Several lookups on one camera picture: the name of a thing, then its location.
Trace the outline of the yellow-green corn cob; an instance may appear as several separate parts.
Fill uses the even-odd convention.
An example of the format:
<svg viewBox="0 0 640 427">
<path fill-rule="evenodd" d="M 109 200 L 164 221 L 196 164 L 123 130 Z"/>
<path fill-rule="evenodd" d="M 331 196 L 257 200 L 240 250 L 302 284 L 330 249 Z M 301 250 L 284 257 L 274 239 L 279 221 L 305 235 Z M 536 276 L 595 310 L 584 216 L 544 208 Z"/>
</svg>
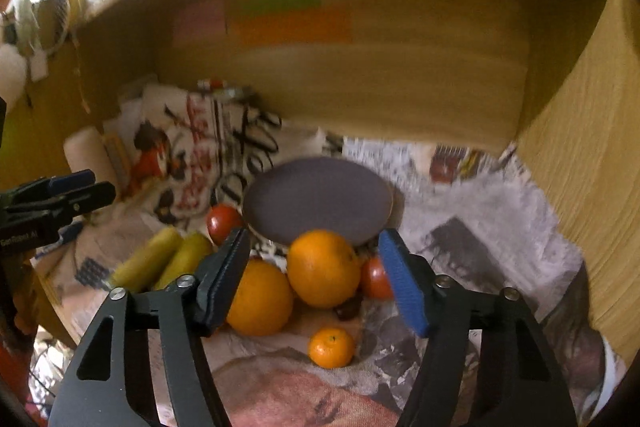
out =
<svg viewBox="0 0 640 427">
<path fill-rule="evenodd" d="M 201 261 L 213 252 L 214 245 L 204 234 L 198 231 L 190 233 L 160 274 L 153 291 L 161 291 L 178 277 L 194 274 Z"/>
<path fill-rule="evenodd" d="M 123 287 L 132 293 L 149 287 L 163 272 L 182 241 L 182 235 L 176 228 L 163 228 L 115 269 L 107 280 L 108 286 Z"/>
</svg>

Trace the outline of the red tomato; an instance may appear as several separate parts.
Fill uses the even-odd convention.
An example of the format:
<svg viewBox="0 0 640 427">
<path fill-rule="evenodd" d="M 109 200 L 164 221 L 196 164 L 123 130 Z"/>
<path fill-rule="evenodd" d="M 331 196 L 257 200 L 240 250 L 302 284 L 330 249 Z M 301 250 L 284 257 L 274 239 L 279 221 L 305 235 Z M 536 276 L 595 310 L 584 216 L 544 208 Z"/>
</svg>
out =
<svg viewBox="0 0 640 427">
<path fill-rule="evenodd" d="M 210 208 L 205 221 L 208 235 L 217 246 L 221 246 L 233 230 L 244 227 L 239 210 L 226 204 Z"/>
<path fill-rule="evenodd" d="M 361 267 L 360 287 L 363 296 L 374 300 L 394 298 L 384 265 L 378 256 L 369 258 Z"/>
</svg>

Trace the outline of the small mandarin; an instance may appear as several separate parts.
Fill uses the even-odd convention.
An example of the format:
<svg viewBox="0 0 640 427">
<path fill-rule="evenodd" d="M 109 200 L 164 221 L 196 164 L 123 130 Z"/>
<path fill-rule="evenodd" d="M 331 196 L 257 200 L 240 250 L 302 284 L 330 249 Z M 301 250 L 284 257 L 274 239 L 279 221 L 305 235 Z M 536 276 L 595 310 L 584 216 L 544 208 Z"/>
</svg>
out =
<svg viewBox="0 0 640 427">
<path fill-rule="evenodd" d="M 341 327 L 322 327 L 311 336 L 308 357 L 322 369 L 341 369 L 355 355 L 354 337 Z"/>
</svg>

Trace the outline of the large orange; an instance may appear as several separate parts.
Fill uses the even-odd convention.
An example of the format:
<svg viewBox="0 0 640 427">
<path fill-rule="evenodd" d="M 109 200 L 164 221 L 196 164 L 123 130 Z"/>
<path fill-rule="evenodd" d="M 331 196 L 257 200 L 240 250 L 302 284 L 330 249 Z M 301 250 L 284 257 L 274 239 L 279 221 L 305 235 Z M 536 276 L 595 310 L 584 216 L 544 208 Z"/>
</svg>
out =
<svg viewBox="0 0 640 427">
<path fill-rule="evenodd" d="M 356 295 L 361 263 L 343 236 L 314 230 L 297 237 L 288 248 L 286 275 L 306 305 L 332 309 Z"/>
<path fill-rule="evenodd" d="M 227 323 L 238 334 L 250 337 L 272 336 L 288 324 L 294 295 L 288 278 L 271 263 L 248 260 Z"/>
</svg>

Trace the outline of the printed newspaper cloth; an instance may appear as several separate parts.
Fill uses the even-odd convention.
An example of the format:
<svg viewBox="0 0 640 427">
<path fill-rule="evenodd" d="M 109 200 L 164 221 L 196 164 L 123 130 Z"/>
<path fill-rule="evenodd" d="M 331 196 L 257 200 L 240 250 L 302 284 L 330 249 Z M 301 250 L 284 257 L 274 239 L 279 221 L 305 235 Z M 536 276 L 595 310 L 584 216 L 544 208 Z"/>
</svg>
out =
<svg viewBox="0 0 640 427">
<path fill-rule="evenodd" d="M 326 132 L 222 94 L 151 83 L 105 129 L 130 166 L 122 199 L 164 225 L 187 227 L 220 202 L 238 205 L 263 172 L 329 148 Z"/>
</svg>

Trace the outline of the black and white newspaper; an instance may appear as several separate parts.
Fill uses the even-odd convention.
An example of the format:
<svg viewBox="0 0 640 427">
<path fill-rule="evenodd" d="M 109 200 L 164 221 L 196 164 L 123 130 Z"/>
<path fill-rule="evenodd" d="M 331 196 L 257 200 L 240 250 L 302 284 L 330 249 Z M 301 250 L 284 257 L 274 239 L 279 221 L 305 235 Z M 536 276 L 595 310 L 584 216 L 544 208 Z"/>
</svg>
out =
<svg viewBox="0 0 640 427">
<path fill-rule="evenodd" d="M 582 251 L 559 231 L 544 192 L 513 152 L 346 138 L 337 153 L 373 170 L 395 191 L 390 221 L 410 251 L 474 291 L 518 288 L 570 389 L 579 425 L 612 397 L 626 366 L 590 324 Z M 139 205 L 96 218 L 77 239 L 38 259 L 47 297 L 73 336 L 82 335 L 105 293 L 103 281 L 160 229 Z M 346 326 L 359 343 L 344 369 L 306 355 L 329 312 L 300 309 L 278 335 L 246 338 L 224 329 L 204 343 L 207 361 L 237 426 L 391 426 L 426 349 L 393 303 L 369 300 Z"/>
</svg>

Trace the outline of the pink sticky note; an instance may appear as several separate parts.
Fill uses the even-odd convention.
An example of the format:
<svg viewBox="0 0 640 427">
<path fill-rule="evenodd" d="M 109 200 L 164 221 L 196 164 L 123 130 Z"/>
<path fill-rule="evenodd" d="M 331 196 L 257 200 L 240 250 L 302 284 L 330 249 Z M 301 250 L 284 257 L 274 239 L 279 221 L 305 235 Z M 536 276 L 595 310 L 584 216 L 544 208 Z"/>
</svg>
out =
<svg viewBox="0 0 640 427">
<path fill-rule="evenodd" d="M 176 43 L 213 39 L 227 33 L 224 0 L 200 0 L 181 9 L 174 17 L 172 38 Z"/>
</svg>

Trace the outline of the dark round plate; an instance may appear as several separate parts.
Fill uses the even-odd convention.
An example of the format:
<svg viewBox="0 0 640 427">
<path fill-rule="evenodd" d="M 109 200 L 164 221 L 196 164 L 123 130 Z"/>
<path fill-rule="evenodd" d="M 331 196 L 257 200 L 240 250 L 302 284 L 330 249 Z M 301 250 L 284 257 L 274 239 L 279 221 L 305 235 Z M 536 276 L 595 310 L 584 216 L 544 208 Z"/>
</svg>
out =
<svg viewBox="0 0 640 427">
<path fill-rule="evenodd" d="M 320 156 L 260 174 L 242 200 L 247 226 L 284 247 L 314 230 L 363 245 L 386 227 L 393 209 L 394 190 L 378 174 L 344 158 Z"/>
</svg>

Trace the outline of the orange sticky note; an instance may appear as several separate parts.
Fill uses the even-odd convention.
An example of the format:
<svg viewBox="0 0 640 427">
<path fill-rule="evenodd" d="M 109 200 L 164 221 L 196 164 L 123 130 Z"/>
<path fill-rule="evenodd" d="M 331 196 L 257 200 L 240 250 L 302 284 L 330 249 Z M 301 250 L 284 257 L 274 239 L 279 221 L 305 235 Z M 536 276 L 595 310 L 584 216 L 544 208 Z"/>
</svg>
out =
<svg viewBox="0 0 640 427">
<path fill-rule="evenodd" d="M 340 6 L 268 13 L 232 20 L 228 35 L 244 48 L 344 43 L 352 41 L 352 19 Z"/>
</svg>

